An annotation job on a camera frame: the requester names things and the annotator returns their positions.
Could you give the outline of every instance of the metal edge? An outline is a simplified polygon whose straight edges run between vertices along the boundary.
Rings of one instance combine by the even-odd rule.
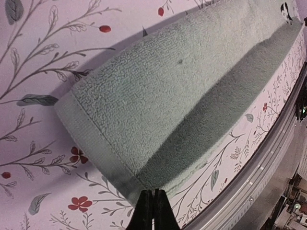
[[[241,203],[242,198],[245,197],[244,192],[248,186],[247,181],[249,181],[251,175],[255,173],[259,165],[268,157],[272,147],[277,143],[278,139],[281,138],[280,134],[284,126],[291,114],[293,114],[293,108],[295,107],[300,89],[306,80],[306,73],[307,63],[305,62],[279,117],[259,148],[224,191],[222,191],[195,219],[186,225],[183,230],[216,230],[219,229],[219,226],[221,226],[221,229],[226,229],[224,227],[227,225],[228,218],[225,217],[233,215],[234,212],[237,211],[235,207]]]

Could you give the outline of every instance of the green towel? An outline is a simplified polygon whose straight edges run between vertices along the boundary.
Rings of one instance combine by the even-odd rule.
[[[301,28],[282,4],[228,0],[190,14],[59,100],[77,145],[129,202],[143,189],[172,197],[262,91]]]

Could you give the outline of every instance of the gray leaf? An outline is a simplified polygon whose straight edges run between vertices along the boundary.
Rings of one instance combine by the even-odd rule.
[[[57,101],[58,98],[55,98],[51,95],[27,94],[17,102],[17,105],[27,106],[27,105],[39,104],[42,106],[53,106]]]
[[[144,29],[144,27],[143,27],[143,37],[145,37],[145,36],[147,36],[148,35],[148,33],[147,33],[147,31]]]
[[[28,209],[29,213],[33,216],[35,214],[37,214],[39,212],[39,208],[40,205],[42,203],[42,201],[46,198],[46,196],[48,196],[51,193],[46,193],[46,194],[42,194],[42,195],[38,195],[36,197],[34,197],[34,199],[32,200],[30,207]]]
[[[30,155],[31,155],[32,153],[34,153],[35,148],[36,148],[35,142],[32,141],[31,144],[30,144]]]
[[[133,208],[129,210],[129,212],[127,213],[127,217],[130,217],[132,211],[133,211]]]
[[[14,66],[14,71],[16,72],[17,67],[19,65],[19,54],[16,48],[11,49],[11,60]]]
[[[55,5],[53,5],[49,13],[49,26],[50,26],[49,30],[50,31],[56,26],[58,19],[59,19],[58,9]]]
[[[22,167],[23,167],[24,172],[27,175],[27,177],[29,177],[30,180],[33,181],[34,180],[34,176],[33,176],[32,172],[30,170],[28,170],[26,167],[24,167],[24,166],[22,166]]]
[[[67,175],[71,175],[71,171],[68,168],[61,166],[61,169],[62,169],[63,173],[65,173]]]
[[[42,167],[43,174],[50,175],[50,171],[48,168]]]
[[[123,205],[121,202],[116,202],[116,204],[117,204],[118,206],[125,207],[125,205]]]
[[[16,126],[16,128],[19,128],[19,126],[21,126],[23,124],[24,117],[25,117],[25,110],[22,109],[20,111],[20,114],[19,114],[18,119],[17,119],[17,126]]]
[[[246,119],[250,122],[250,123],[253,123],[254,121],[254,116],[253,114],[246,114]]]
[[[219,177],[219,170],[213,171],[211,175],[211,191],[213,191],[213,188],[217,182],[217,178]]]
[[[203,167],[205,167],[206,165],[208,164],[208,162],[206,161],[206,162],[204,162],[200,167],[199,167],[199,169],[202,169]]]
[[[65,155],[60,155],[52,160],[50,165],[60,164],[62,160],[64,159]]]
[[[9,24],[13,25],[22,18],[24,14],[24,6],[20,0],[6,0],[5,12]]]
[[[35,162],[34,162],[34,164],[42,164],[42,163],[44,163],[45,162],[45,157],[42,157],[42,158],[40,158],[40,159],[37,159]]]
[[[108,193],[108,191],[100,191],[100,192],[98,192],[98,194],[104,194],[104,193]]]
[[[107,184],[107,179],[105,176],[101,175],[101,179]]]
[[[14,141],[14,142],[18,141],[18,139],[16,137],[14,137],[14,136],[7,136],[7,137],[4,138],[4,140],[6,140],[6,141]]]

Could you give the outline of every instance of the botanical print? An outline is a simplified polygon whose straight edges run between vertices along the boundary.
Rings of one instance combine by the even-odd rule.
[[[4,72],[0,76],[0,127],[4,127],[0,129],[0,203],[7,213],[14,213],[4,217],[6,230],[126,229],[133,207],[64,129],[56,132],[62,128],[53,112],[61,94],[58,87],[69,88],[87,76],[95,67],[92,59],[112,56],[127,47],[134,34],[138,33],[137,39],[145,37],[151,26],[167,17],[216,2],[159,0],[141,10],[135,5],[143,3],[131,0],[127,4],[107,0],[0,3],[6,17],[0,23],[9,31],[0,38]],[[181,227],[204,210],[250,159],[277,119],[305,57],[300,34],[255,104],[171,199]]]
[[[83,76],[88,75],[90,72],[89,69],[80,71],[75,70],[79,66],[79,61],[71,61],[68,62],[64,67],[55,68],[51,67],[54,63],[65,60],[67,57],[73,56],[81,56],[86,57],[86,53],[89,51],[97,51],[97,50],[115,50],[112,47],[95,47],[90,49],[79,49],[73,52],[65,51],[56,52],[59,49],[59,45],[57,43],[48,44],[48,41],[51,37],[59,34],[64,30],[70,30],[72,32],[83,32],[86,31],[87,24],[82,22],[84,18],[90,18],[93,15],[103,15],[109,11],[117,11],[121,12],[118,8],[110,8],[106,7],[103,10],[99,10],[99,6],[101,1],[100,0],[91,0],[88,3],[88,8],[82,15],[78,16],[74,20],[71,20],[63,25],[58,23],[60,14],[58,11],[58,7],[56,5],[52,5],[49,9],[48,19],[48,28],[46,31],[46,35],[43,38],[37,38],[37,45],[28,53],[26,58],[22,60],[19,55],[17,48],[13,47],[17,39],[23,38],[23,31],[24,27],[29,23],[35,11],[39,10],[40,7],[49,0],[39,0],[35,3],[34,0],[31,0],[30,7],[27,13],[25,13],[23,23],[17,27],[17,31],[13,32],[11,35],[11,39],[7,45],[6,50],[4,51],[3,55],[0,58],[0,65],[7,54],[10,52],[10,57],[12,61],[12,78],[10,83],[8,84],[7,88],[0,92],[0,106],[9,103],[16,103],[17,106],[29,106],[29,105],[42,105],[42,106],[53,106],[58,99],[51,95],[37,95],[37,94],[26,94],[21,99],[16,100],[8,100],[6,101],[5,98],[14,93],[15,90],[18,90],[22,87],[24,83],[26,83],[30,78],[34,77],[35,75],[45,73],[55,73],[59,80],[66,81],[68,79],[68,74],[72,74],[75,77],[75,80],[78,81]],[[24,15],[24,7],[20,0],[6,0],[5,2],[6,7],[6,15],[10,25],[17,23],[19,20],[23,19]],[[103,33],[108,33],[111,31],[110,26],[102,25],[99,27],[99,31]],[[43,64],[41,67],[37,68],[35,71],[29,72],[26,75],[23,75],[21,80],[18,80],[19,74],[22,71],[23,67],[36,57],[40,55],[48,55],[50,56],[50,61]],[[9,142],[17,142],[18,136],[15,133],[18,133],[21,129],[29,128],[30,126],[34,126],[42,121],[35,120],[34,117],[31,117],[28,121],[26,120],[26,111],[25,109],[21,109],[20,114],[17,118],[17,124],[15,127],[12,127],[12,130],[8,133],[5,133],[2,137],[0,137],[0,141],[9,141]],[[45,175],[50,175],[50,169],[52,168],[60,168],[66,175],[71,175],[71,168],[77,168],[77,164],[81,162],[82,164],[86,163],[88,159],[83,156],[83,153],[79,151],[76,147],[71,149],[71,153],[74,155],[70,157],[69,161],[65,161],[65,154],[58,155],[54,157],[50,162],[47,162],[46,157],[44,155],[52,154],[51,147],[56,142],[56,140],[51,141],[44,147],[38,149],[36,147],[36,142],[32,141],[29,144],[29,152],[19,158],[14,159],[11,162],[7,163],[0,163],[0,168],[9,165],[19,165],[21,169],[24,171],[26,176],[33,181],[35,175],[32,173],[31,168],[38,167],[41,169],[42,173]],[[32,162],[24,162],[25,160],[32,159]],[[2,176],[3,178],[9,178],[9,172],[6,172]],[[12,182],[8,184],[0,184],[3,188],[5,194],[13,198],[13,194],[11,189],[15,188],[17,182]]]

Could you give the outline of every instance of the branch pattern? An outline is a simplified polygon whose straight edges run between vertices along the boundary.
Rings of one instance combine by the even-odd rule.
[[[217,2],[202,0],[193,1],[200,9]],[[16,41],[25,36],[23,34],[25,26],[33,19],[35,13],[39,9],[43,9],[40,7],[46,2],[51,3],[51,0],[30,0],[30,7],[25,8],[28,12],[25,11],[24,17],[19,19],[20,22],[15,25],[16,29],[13,30],[5,52],[0,57],[0,65],[5,58],[9,58],[12,62],[12,78],[9,79],[8,85],[5,86],[4,91],[0,92],[0,106],[13,102],[17,102],[17,106],[31,104],[43,106],[53,105],[57,101],[57,98],[50,95],[27,94],[22,99],[17,98],[16,100],[6,99],[6,96],[17,91],[17,89],[21,90],[24,82],[34,76],[45,76],[44,74],[46,74],[46,76],[50,75],[57,77],[62,82],[66,82],[70,77],[74,77],[76,81],[79,81],[92,71],[91,69],[80,69],[80,63],[83,62],[82,60],[87,57],[88,53],[114,50],[112,47],[84,48],[72,51],[63,50],[62,45],[54,42],[52,38],[64,31],[69,31],[71,34],[74,33],[74,35],[86,32],[95,27],[95,22],[87,24],[87,19],[90,19],[94,15],[102,15],[105,12],[120,12],[120,9],[106,7],[104,10],[99,10],[101,7],[101,0],[89,0],[88,7],[84,14],[61,25],[59,24],[59,18],[61,16],[59,13],[60,8],[56,6],[56,2],[52,2],[54,5],[48,10],[46,17],[48,26],[45,35],[36,38],[37,44],[35,44],[30,52],[26,53],[23,57],[22,53],[19,53],[20,48],[17,46]],[[172,2],[173,0],[165,0],[164,5],[159,8],[158,14],[163,16],[164,10],[174,13],[174,4]],[[110,27],[101,26],[99,30],[106,33],[110,31]],[[201,166],[200,170],[196,172],[195,177],[184,185],[171,200],[173,212],[181,226],[189,223],[214,200],[218,193],[223,191],[227,185],[227,181],[231,181],[233,176],[244,166],[251,155],[250,153],[253,153],[255,148],[268,133],[296,81],[296,73],[301,68],[304,61],[299,60],[304,55],[304,49],[305,43],[301,36],[295,42],[295,48],[292,51],[292,55],[289,55],[288,60],[283,63],[283,72],[280,73],[275,80],[272,85],[272,90],[267,90],[262,93],[262,95],[266,94],[263,99],[264,106],[263,103],[262,105],[257,105],[257,107],[255,107],[256,112],[250,112],[247,117],[248,122],[253,123],[254,116],[252,113],[254,115],[258,114],[257,122],[254,121],[252,126],[244,131],[239,130],[241,134],[238,136],[235,136],[232,132],[228,136],[227,142],[224,142],[223,146],[221,146],[222,149],[219,149],[212,155],[208,161]],[[39,58],[47,58],[47,62],[34,69],[34,71],[24,74],[26,69],[25,66],[33,64]],[[21,109],[20,113],[16,116],[16,124],[13,124],[9,131],[0,134],[0,145],[14,145],[15,142],[19,144],[21,139],[20,135],[22,135],[24,131],[41,125],[41,120],[37,120],[34,117],[28,119],[25,112],[25,109]],[[61,169],[64,174],[76,175],[80,180],[88,183],[86,185],[86,191],[90,192],[93,198],[91,200],[91,202],[93,202],[91,205],[98,208],[99,211],[97,213],[76,211],[75,213],[77,214],[72,216],[71,212],[73,209],[68,212],[63,209],[57,215],[51,214],[50,224],[56,225],[60,230],[92,230],[95,229],[96,226],[101,225],[97,219],[101,221],[102,218],[109,221],[108,225],[111,228],[119,230],[126,229],[133,212],[132,206],[112,185],[109,184],[104,176],[98,180],[92,179],[89,177],[89,173],[82,171],[82,169],[76,174],[73,173],[71,170],[77,168],[77,164],[80,162],[82,163],[81,153],[78,153],[78,158],[76,158],[75,155],[73,156],[74,160],[72,160],[72,157],[68,160],[66,154],[61,152],[55,153],[54,143],[55,141],[50,141],[44,147],[38,148],[39,141],[30,140],[29,143],[26,144],[27,151],[23,156],[10,162],[1,162],[0,169],[4,167],[16,167],[25,173],[26,179],[28,177],[30,180],[35,179],[35,169],[41,170],[43,175],[50,175],[52,170]],[[223,168],[228,165],[233,165],[231,170],[233,170],[234,173],[230,174],[231,170],[229,170],[228,174],[230,175],[226,174],[225,170],[223,170]],[[5,177],[0,177],[0,179],[0,191],[3,192],[4,197],[14,198],[13,191],[20,183],[15,180],[9,181],[9,178],[6,179]],[[30,220],[25,214],[21,229],[28,230],[29,228]]]

